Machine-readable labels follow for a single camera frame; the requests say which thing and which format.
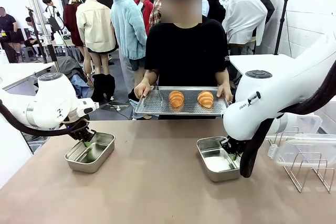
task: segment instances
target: black jacket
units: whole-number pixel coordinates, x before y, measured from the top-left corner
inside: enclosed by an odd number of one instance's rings
[[[224,7],[219,3],[219,0],[207,0],[207,1],[209,3],[208,18],[214,19],[222,23],[226,13]]]
[[[274,12],[274,6],[270,0],[260,0],[260,1],[264,4],[264,6],[267,9],[267,16],[266,16],[266,23],[267,23]]]

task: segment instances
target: perforated metal tray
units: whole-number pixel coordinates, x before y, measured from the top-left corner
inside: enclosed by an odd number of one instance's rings
[[[214,105],[207,109],[199,105],[197,97],[202,91],[210,91],[214,96]],[[217,87],[151,87],[147,97],[142,97],[135,112],[150,115],[209,115],[219,116],[228,107],[225,98],[218,98]],[[184,94],[184,104],[175,109],[169,104],[169,94],[179,91]]]

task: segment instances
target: person's hand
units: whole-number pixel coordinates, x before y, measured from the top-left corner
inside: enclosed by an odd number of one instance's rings
[[[222,95],[227,102],[232,102],[233,95],[229,84],[222,84],[218,87],[217,97],[221,97]]]
[[[136,98],[140,99],[142,96],[147,96],[150,91],[151,86],[148,81],[142,80],[139,85],[137,85],[134,89],[134,94]]]

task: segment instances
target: bread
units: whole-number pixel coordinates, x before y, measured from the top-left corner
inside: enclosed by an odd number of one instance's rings
[[[172,91],[169,94],[169,103],[175,109],[181,107],[184,103],[184,95],[179,91]]]
[[[197,97],[198,103],[205,107],[205,108],[211,108],[212,105],[214,105],[214,96],[209,91],[202,91],[199,93]]]

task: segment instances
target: rectangular metal tray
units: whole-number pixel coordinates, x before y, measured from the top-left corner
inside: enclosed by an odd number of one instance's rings
[[[214,96],[214,105],[207,109],[199,105],[197,97],[202,91],[209,91]],[[228,107],[225,98],[218,98],[217,87],[151,87],[147,97],[142,97],[135,112],[150,115],[209,115],[220,116]],[[184,104],[173,108],[169,104],[169,94],[180,91],[184,94]]]
[[[220,141],[223,136],[203,138],[197,141],[198,152],[208,178],[213,182],[223,182],[240,177],[240,158],[231,160],[229,154],[222,148]]]
[[[89,142],[89,147],[82,141],[77,143],[65,155],[65,160],[72,170],[95,173],[114,151],[115,138],[114,135],[97,132]]]

